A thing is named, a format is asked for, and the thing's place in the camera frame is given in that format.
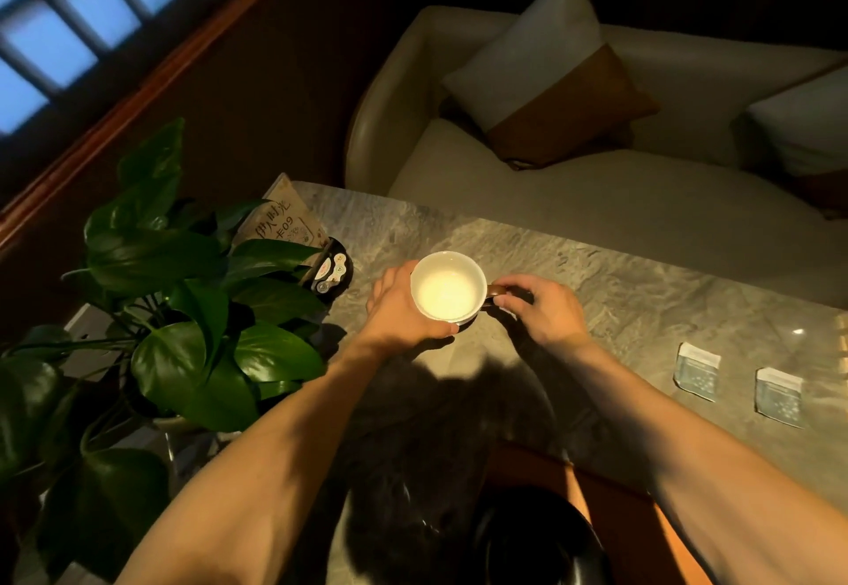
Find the tabletop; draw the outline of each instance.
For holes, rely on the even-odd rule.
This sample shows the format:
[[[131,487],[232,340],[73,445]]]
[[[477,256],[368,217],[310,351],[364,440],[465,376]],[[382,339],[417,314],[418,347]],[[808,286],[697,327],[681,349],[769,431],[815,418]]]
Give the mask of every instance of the tabletop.
[[[325,320],[348,336],[362,326],[371,283],[384,269],[438,250],[474,258],[489,280],[509,272],[557,280],[575,290],[590,332],[624,364],[848,513],[837,309],[485,219],[325,185],[295,187],[353,259],[351,286]],[[357,574],[369,582],[409,581],[413,572],[421,582],[448,577],[434,565],[449,570],[461,553],[482,467],[498,439],[645,484],[644,468],[582,389],[507,318],[481,313],[451,343],[379,371],[304,532],[305,543],[320,535],[322,512],[344,502],[342,524],[328,541],[327,582],[357,581]],[[715,402],[675,386],[683,342],[722,356]],[[763,367],[804,378],[803,428],[754,410],[755,373]]]

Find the potted plant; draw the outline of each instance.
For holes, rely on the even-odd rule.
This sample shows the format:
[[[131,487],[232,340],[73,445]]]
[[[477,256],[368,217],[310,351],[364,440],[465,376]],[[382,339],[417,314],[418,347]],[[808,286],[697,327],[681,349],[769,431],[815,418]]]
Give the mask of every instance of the potted plant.
[[[121,193],[91,214],[85,266],[64,276],[111,316],[106,336],[42,325],[0,357],[0,582],[32,537],[53,581],[71,561],[113,581],[169,502],[159,457],[117,439],[161,417],[243,430],[324,372],[308,342],[318,326],[304,319],[324,306],[298,283],[317,251],[233,248],[264,200],[202,214],[177,199],[182,129],[166,125],[122,158]],[[112,357],[89,377],[64,375],[86,348]]]

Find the two-tone pillow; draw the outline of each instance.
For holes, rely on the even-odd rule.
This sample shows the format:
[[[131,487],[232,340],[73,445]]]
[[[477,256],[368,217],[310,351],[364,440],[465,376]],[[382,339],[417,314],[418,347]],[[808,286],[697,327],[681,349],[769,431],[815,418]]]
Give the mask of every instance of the two-tone pillow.
[[[442,83],[516,169],[545,167],[659,106],[631,82],[588,0],[535,0]]]
[[[848,65],[748,107],[797,194],[828,217],[848,217]]]

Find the cream sofa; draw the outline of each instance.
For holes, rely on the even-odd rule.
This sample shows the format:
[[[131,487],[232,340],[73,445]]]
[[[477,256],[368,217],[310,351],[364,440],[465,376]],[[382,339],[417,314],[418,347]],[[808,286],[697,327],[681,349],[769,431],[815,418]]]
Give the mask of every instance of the cream sofa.
[[[515,16],[429,7],[389,55],[352,121],[348,188],[493,219],[848,308],[848,220],[827,221],[750,174],[746,106],[848,54],[604,25],[662,111],[633,150],[514,172],[439,118],[442,76]]]

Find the window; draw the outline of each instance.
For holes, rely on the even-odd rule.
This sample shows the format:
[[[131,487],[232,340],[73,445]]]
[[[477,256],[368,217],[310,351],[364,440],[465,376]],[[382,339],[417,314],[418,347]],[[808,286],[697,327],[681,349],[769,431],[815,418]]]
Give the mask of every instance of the window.
[[[0,204],[219,2],[0,0]]]

